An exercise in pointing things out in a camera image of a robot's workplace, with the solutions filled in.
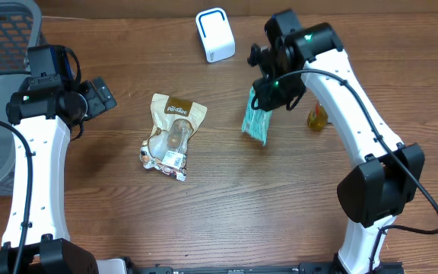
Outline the teal tissue pack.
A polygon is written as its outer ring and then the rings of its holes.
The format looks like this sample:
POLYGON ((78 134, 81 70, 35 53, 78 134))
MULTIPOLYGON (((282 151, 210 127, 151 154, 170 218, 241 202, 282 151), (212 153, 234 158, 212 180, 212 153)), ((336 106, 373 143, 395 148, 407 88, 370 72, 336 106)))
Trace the teal tissue pack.
POLYGON ((255 95, 255 89, 250 88, 246 112, 243 117, 242 132, 247 133, 251 138, 261 142, 263 146, 266 146, 273 111, 254 110, 252 108, 252 102, 255 95))

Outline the brown snack packet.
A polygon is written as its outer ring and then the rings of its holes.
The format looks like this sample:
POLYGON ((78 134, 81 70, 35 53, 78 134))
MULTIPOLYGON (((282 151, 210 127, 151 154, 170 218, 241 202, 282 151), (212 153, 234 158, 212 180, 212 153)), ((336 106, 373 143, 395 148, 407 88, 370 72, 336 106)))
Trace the brown snack packet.
POLYGON ((196 102, 154 94, 151 101, 154 127, 144 142, 151 156, 163 160, 168 151, 185 155, 188 142, 205 119, 207 110, 196 102))

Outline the white red snack wrapper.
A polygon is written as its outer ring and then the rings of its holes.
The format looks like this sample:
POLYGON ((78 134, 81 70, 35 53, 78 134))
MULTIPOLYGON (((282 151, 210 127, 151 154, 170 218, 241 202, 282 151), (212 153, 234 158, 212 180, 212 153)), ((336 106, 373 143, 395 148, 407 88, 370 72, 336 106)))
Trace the white red snack wrapper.
POLYGON ((176 180, 186 180, 187 156, 185 154, 167 150, 162 158, 157 158, 151 155, 148 145, 142 144, 139 158, 145 169, 153 168, 176 180))

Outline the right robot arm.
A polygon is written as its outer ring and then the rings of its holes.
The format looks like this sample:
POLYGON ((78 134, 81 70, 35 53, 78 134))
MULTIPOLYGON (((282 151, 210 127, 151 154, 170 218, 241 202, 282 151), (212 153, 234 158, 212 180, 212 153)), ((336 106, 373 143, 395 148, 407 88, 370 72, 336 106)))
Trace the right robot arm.
POLYGON ((265 24, 269 44, 253 45, 248 63, 259 67, 243 128, 264 140, 271 111, 294 108, 311 91, 340 135, 351 172, 339 183, 348 217, 340 250, 330 262, 301 263, 301 273, 401 273, 379 255, 389 229, 414 198, 424 166, 418 145, 406 145, 378 114, 354 74, 344 45, 327 23, 303 27, 292 10, 265 24))

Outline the yellow oil bottle silver cap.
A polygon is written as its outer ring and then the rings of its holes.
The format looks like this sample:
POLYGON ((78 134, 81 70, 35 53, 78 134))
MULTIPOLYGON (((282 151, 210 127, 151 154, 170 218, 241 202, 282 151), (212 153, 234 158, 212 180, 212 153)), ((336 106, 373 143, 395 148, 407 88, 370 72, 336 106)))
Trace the yellow oil bottle silver cap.
POLYGON ((317 102, 307 117, 308 127, 315 132, 321 131, 329 122, 329 115, 324 107, 317 102))

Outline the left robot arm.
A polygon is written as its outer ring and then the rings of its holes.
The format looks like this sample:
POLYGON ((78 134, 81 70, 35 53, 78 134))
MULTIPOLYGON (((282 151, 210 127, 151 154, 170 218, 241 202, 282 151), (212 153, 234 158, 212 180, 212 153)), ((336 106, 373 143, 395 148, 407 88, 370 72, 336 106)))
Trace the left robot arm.
POLYGON ((30 77, 7 103, 14 136, 11 214, 0 249, 0 273, 125 273, 124 259, 98 260, 70 241, 64 213, 65 157, 74 126, 114 108, 102 78, 73 72, 74 52, 45 45, 27 51, 30 77))

